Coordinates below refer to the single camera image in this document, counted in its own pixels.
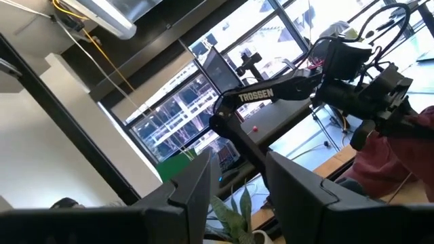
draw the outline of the ceiling light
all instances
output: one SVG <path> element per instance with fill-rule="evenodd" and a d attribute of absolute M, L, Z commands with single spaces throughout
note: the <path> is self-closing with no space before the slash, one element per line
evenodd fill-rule
<path fill-rule="evenodd" d="M 62 0 L 118 38 L 127 40 L 136 34 L 136 25 L 107 0 Z"/>

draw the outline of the yellow cable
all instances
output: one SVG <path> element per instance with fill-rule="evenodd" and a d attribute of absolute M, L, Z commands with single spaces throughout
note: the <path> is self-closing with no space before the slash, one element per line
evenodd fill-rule
<path fill-rule="evenodd" d="M 128 80 L 122 75 L 121 71 L 119 71 L 119 69 L 115 66 L 115 64 L 113 64 L 113 62 L 111 61 L 111 59 L 107 56 L 107 54 L 104 52 L 104 50 L 102 50 L 102 48 L 95 42 L 95 40 L 90 36 L 90 34 L 83 29 L 83 32 L 85 33 L 85 35 L 88 37 L 88 39 L 94 44 L 94 46 L 96 47 L 96 49 L 98 49 L 98 51 L 104 56 L 104 58 L 108 61 L 108 63 L 110 63 L 110 65 L 115 69 L 116 73 L 123 79 L 123 81 L 128 85 L 128 87 L 130 87 L 132 92 L 135 92 L 136 90 L 134 89 L 134 87 L 131 85 L 130 82 L 128 82 Z M 154 116 L 160 120 L 160 122 L 163 123 L 163 120 L 160 119 L 158 117 L 157 114 L 154 114 Z M 183 144 L 177 137 L 175 137 L 175 139 L 178 141 L 179 144 Z M 182 153 L 186 153 L 186 156 L 188 156 L 189 158 L 193 159 L 194 156 L 187 150 L 187 148 L 185 146 L 181 146 L 180 150 L 182 151 Z"/>
<path fill-rule="evenodd" d="M 87 17 L 85 17 L 85 16 L 80 16 L 80 15 L 78 15 L 78 14 L 74 14 L 73 12 L 68 11 L 68 10 L 66 10 L 66 9 L 64 9 L 64 8 L 62 8 L 62 7 L 60 7 L 60 6 L 59 6 L 59 5 L 60 5 L 59 0 L 52 0 L 52 2 L 53 2 L 54 7 L 55 7 L 56 9 L 59 9 L 61 12 L 64 12 L 64 13 L 69 14 L 69 15 L 71 15 L 71 16 L 74 16 L 74 17 L 80 18 L 80 19 L 82 19 L 82 20 L 89 20 L 89 19 L 88 19 Z"/>

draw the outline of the robotic arm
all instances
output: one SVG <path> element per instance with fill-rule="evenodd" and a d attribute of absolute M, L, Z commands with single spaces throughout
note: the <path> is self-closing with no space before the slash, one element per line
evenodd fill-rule
<path fill-rule="evenodd" d="M 314 107 L 325 102 L 341 110 L 344 116 L 353 115 L 363 121 L 351 139 L 351 146 L 356 150 L 363 148 L 374 130 L 382 136 L 434 139 L 434 130 L 406 119 L 417 115 L 406 96 L 412 80 L 399 74 L 394 64 L 379 68 L 382 72 L 370 83 L 347 82 L 361 74 L 363 63 L 371 53 L 371 47 L 333 41 L 322 68 L 297 69 L 278 79 L 224 92 L 216 102 L 218 106 L 210 118 L 210 127 L 235 145 L 262 174 L 265 184 L 265 152 L 260 151 L 234 116 L 240 106 L 250 102 L 311 98 Z"/>

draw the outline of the computer monitor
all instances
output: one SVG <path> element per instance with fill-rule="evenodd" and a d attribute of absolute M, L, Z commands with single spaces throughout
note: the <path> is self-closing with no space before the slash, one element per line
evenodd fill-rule
<path fill-rule="evenodd" d="M 203 63 L 203 69 L 216 85 L 219 92 L 225 92 L 242 85 L 235 71 L 229 66 L 215 47 L 211 47 Z"/>

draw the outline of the window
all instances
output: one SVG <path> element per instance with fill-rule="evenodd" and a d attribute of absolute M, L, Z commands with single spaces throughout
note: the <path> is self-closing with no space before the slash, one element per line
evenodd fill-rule
<path fill-rule="evenodd" d="M 396 0 L 398 3 L 407 3 L 408 0 Z M 429 1 L 427 3 L 427 7 L 431 13 L 434 12 L 434 3 L 432 1 Z M 410 26 L 415 27 L 420 21 L 422 20 L 422 16 L 420 16 L 419 12 L 416 11 L 412 14 L 412 17 L 410 18 Z"/>
<path fill-rule="evenodd" d="M 329 25 L 339 20 L 348 21 L 371 2 L 373 0 L 295 0 L 285 11 L 301 35 L 314 43 Z"/>
<path fill-rule="evenodd" d="M 262 56 L 262 60 L 255 66 L 262 73 L 264 79 L 268 79 L 281 71 L 286 66 L 283 60 L 292 61 L 302 54 L 297 42 L 278 16 L 232 49 L 226 56 L 235 66 L 241 66 L 243 64 L 241 55 L 246 52 L 251 54 L 257 52 Z M 246 72 L 242 78 L 248 77 L 253 77 L 253 75 Z"/>
<path fill-rule="evenodd" d="M 132 130 L 159 161 L 164 161 L 208 127 L 217 96 L 209 81 L 199 75 Z"/>
<path fill-rule="evenodd" d="M 192 44 L 190 49 L 203 62 L 211 46 L 221 52 L 273 11 L 268 0 L 249 0 Z"/>
<path fill-rule="evenodd" d="M 178 74 L 176 74 L 170 81 L 168 81 L 162 88 L 160 88 L 154 95 L 152 95 L 140 109 L 132 113 L 126 120 L 126 123 L 131 122 L 136 117 L 140 115 L 140 111 L 145 111 L 150 106 L 156 104 L 160 99 L 162 99 L 166 94 L 171 92 L 177 85 L 181 84 L 185 79 L 197 71 L 196 65 L 191 62 L 187 64 Z"/>
<path fill-rule="evenodd" d="M 196 155 L 202 153 L 203 150 L 211 148 L 213 153 L 218 153 L 229 140 L 221 138 L 214 131 L 209 131 L 198 139 L 195 143 L 189 146 L 188 149 L 195 149 Z"/>

